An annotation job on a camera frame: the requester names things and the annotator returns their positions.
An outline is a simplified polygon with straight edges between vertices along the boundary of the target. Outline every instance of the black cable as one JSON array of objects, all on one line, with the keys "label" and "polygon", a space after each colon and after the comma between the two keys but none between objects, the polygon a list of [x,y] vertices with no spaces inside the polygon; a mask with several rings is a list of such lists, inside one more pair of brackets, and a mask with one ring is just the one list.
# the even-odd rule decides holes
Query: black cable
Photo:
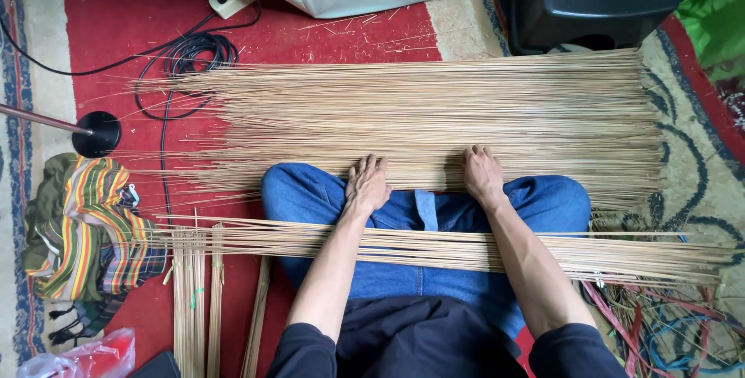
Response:
[{"label": "black cable", "polygon": [[[180,37],[177,37],[174,40],[168,41],[162,45],[156,46],[155,48],[145,50],[144,52],[140,52],[139,54],[132,55],[131,57],[119,60],[115,63],[109,64],[107,66],[103,66],[101,68],[92,69],[90,71],[81,71],[81,72],[67,72],[67,71],[60,71],[58,69],[50,68],[41,62],[34,59],[31,55],[26,53],[25,50],[21,49],[20,46],[16,43],[16,41],[13,39],[13,37],[10,35],[10,30],[7,30],[7,27],[5,26],[5,22],[0,19],[0,28],[2,29],[2,32],[5,34],[5,37],[8,39],[10,44],[16,49],[21,55],[23,55],[26,59],[32,61],[33,63],[37,64],[38,66],[44,68],[47,71],[53,72],[55,74],[59,75],[70,75],[73,77],[78,77],[82,75],[92,75],[92,74],[98,74],[99,72],[106,71],[107,69],[111,69],[117,66],[120,66],[122,64],[125,64],[131,60],[140,58],[142,55],[148,55],[152,54],[153,52],[156,52],[160,50],[160,52],[154,57],[154,59],[151,59],[150,62],[147,63],[147,65],[144,66],[142,69],[142,72],[140,73],[140,76],[137,78],[137,82],[135,84],[135,104],[139,109],[142,111],[142,113],[155,120],[163,121],[163,129],[161,130],[160,134],[160,168],[161,170],[165,171],[165,131],[166,126],[168,125],[168,121],[172,121],[174,119],[181,119],[185,118],[186,116],[189,116],[191,114],[196,113],[199,109],[206,106],[210,100],[211,96],[207,96],[207,98],[202,101],[201,104],[196,106],[195,108],[189,110],[186,113],[183,113],[178,116],[169,116],[168,111],[171,108],[171,100],[173,98],[174,91],[168,92],[168,98],[165,101],[165,107],[163,110],[163,116],[155,116],[152,113],[148,112],[144,106],[142,106],[142,103],[140,102],[139,98],[139,83],[144,78],[147,71],[153,66],[153,63],[157,60],[162,58],[164,60],[163,62],[163,72],[166,77],[174,78],[178,75],[185,74],[188,72],[199,72],[199,71],[208,71],[210,69],[216,69],[216,68],[227,68],[236,66],[238,62],[238,50],[235,45],[233,45],[225,36],[219,35],[219,34],[211,34],[210,32],[219,31],[219,30],[229,30],[229,29],[238,29],[238,28],[247,28],[249,26],[253,26],[256,24],[256,22],[262,17],[262,3],[259,0],[256,0],[256,18],[252,21],[249,21],[248,23],[243,24],[234,24],[232,26],[223,26],[221,28],[212,28],[212,29],[206,29],[197,31],[199,28],[201,28],[207,21],[210,21],[212,17],[215,17],[216,14],[213,12],[209,16],[207,16],[204,20],[200,21],[192,27],[191,29],[187,30],[185,33],[183,33]],[[202,52],[212,52],[212,59],[197,59],[197,55],[201,54]],[[201,62],[204,64],[203,68],[197,69],[194,67],[194,64],[196,62]],[[168,193],[168,180],[166,179],[165,174],[163,174],[163,190],[165,192],[165,208],[168,211],[168,214],[171,214],[171,198]]]}]

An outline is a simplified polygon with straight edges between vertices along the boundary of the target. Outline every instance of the red carpet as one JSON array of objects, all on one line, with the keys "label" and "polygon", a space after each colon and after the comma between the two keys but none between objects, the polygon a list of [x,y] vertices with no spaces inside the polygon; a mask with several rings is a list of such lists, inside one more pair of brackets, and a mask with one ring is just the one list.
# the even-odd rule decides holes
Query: red carpet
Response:
[{"label": "red carpet", "polygon": [[[411,36],[432,33],[429,14],[424,4],[419,3],[385,13],[363,25],[365,19],[351,24],[340,22],[325,27],[297,30],[317,24],[282,0],[262,0],[264,13],[261,20],[251,28],[236,29],[221,33],[233,42],[241,53],[241,62],[389,62],[395,60],[425,61],[440,60],[433,36],[406,40],[408,48],[421,49],[406,54],[386,53],[400,49],[402,45],[389,43],[369,46],[389,40],[400,40]],[[147,50],[179,36],[194,24],[209,15],[206,0],[65,0],[68,16],[72,71],[85,71],[107,65],[142,50]],[[253,8],[239,12],[230,21],[219,18],[210,21],[207,27],[218,27],[250,21],[255,16]],[[126,93],[125,79],[136,78],[147,58],[136,59],[103,75],[74,79],[74,93],[78,104],[78,115],[92,110],[104,109],[123,122],[123,138],[119,150],[154,151],[158,149],[161,122],[146,119],[135,113],[137,108],[133,96]],[[159,76],[155,65],[151,77]],[[145,106],[163,101],[157,94],[143,97]],[[168,123],[166,150],[194,150],[196,143],[180,142],[190,134],[206,131],[216,120],[200,116]],[[156,160],[128,160],[118,157],[129,169],[159,168]],[[131,180],[143,198],[143,206],[165,204],[163,186],[151,177],[133,175]],[[182,188],[171,187],[172,203],[210,198],[209,195],[178,194]],[[191,206],[176,206],[175,212],[191,213]],[[258,204],[233,204],[199,210],[200,215],[228,217],[263,217]],[[243,362],[246,338],[249,329],[253,298],[256,293],[258,258],[247,255],[226,256],[225,287],[222,303],[221,372],[226,377],[239,376]],[[209,287],[205,301],[209,301]],[[264,376],[274,355],[279,335],[284,328],[293,291],[281,269],[274,269],[272,286],[267,299],[267,310],[259,356],[258,375]],[[173,346],[173,295],[172,286],[163,286],[162,279],[155,278],[143,287],[135,289],[126,299],[125,305],[114,317],[106,331],[120,327],[134,327],[136,332],[137,365],[151,359],[162,350]],[[530,339],[524,340],[529,347]]]}]

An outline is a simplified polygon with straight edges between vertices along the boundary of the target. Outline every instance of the left hand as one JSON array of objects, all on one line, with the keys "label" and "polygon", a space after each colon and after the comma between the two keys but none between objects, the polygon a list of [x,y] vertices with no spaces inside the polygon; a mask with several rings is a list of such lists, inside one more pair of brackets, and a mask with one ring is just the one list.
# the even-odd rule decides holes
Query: left hand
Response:
[{"label": "left hand", "polygon": [[393,191],[385,183],[387,165],[387,159],[378,162],[375,154],[370,154],[367,158],[360,158],[359,170],[354,166],[349,169],[349,182],[344,192],[347,207],[364,212],[366,216],[383,207]]}]

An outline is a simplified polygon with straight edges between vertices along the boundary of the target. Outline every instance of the floor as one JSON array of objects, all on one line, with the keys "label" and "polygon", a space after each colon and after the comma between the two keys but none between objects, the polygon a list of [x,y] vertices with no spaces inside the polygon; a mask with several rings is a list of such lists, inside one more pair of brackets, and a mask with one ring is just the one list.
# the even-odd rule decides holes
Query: floor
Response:
[{"label": "floor", "polygon": [[[484,58],[507,55],[500,0],[433,0],[379,12],[375,19],[344,21],[322,27],[282,0],[262,0],[265,12],[256,26],[224,33],[236,44],[242,62],[389,62]],[[54,68],[81,71],[105,65],[188,30],[209,14],[205,0],[5,0],[14,21],[14,35],[30,53]],[[248,21],[250,10],[230,22]],[[210,24],[222,25],[222,21]],[[401,40],[385,45],[373,43]],[[126,81],[135,78],[147,58],[137,59],[102,75],[67,78],[29,66],[3,43],[5,101],[37,112],[74,121],[92,110],[106,109],[125,127],[120,149],[153,150],[160,123],[135,113]],[[745,147],[731,116],[697,67],[690,42],[673,19],[653,33],[642,48],[648,68],[645,85],[660,110],[667,138],[665,175],[669,187],[645,207],[608,222],[670,231],[701,232],[702,240],[743,242],[745,207],[743,169]],[[158,97],[144,97],[157,103]],[[23,245],[23,203],[33,197],[43,161],[69,150],[68,137],[46,127],[18,124],[0,116],[8,140],[0,140],[0,239],[17,253]],[[186,118],[169,123],[166,148],[188,150],[182,142],[208,128],[208,118]],[[126,161],[128,168],[158,168],[156,161]],[[148,206],[163,204],[162,186],[147,177],[132,176]],[[173,188],[175,203],[191,201]],[[179,208],[191,211],[189,207]],[[261,217],[256,205],[199,209],[201,215]],[[0,254],[0,292],[14,295],[0,302],[0,376],[10,376],[18,363],[48,349],[45,334],[60,324],[45,318],[51,309],[29,290],[15,262],[15,253]],[[719,294],[719,308],[736,318],[745,308],[732,297],[742,297],[741,257],[733,263]],[[256,290],[258,259],[225,258],[223,291],[222,373],[237,376]],[[263,376],[271,361],[293,294],[281,271],[272,276],[259,362]],[[136,333],[137,363],[142,364],[172,346],[172,290],[159,278],[132,291],[107,332],[132,326]],[[529,336],[521,338],[524,352]]]}]

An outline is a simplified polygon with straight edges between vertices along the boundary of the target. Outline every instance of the black sleeve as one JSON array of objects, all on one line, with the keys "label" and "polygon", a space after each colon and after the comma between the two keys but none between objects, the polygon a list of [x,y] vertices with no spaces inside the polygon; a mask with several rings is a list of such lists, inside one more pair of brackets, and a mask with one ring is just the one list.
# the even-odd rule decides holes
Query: black sleeve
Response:
[{"label": "black sleeve", "polygon": [[546,332],[528,356],[536,378],[628,378],[619,361],[587,324],[567,324]]},{"label": "black sleeve", "polygon": [[267,378],[336,376],[336,345],[328,336],[306,323],[284,329]]}]

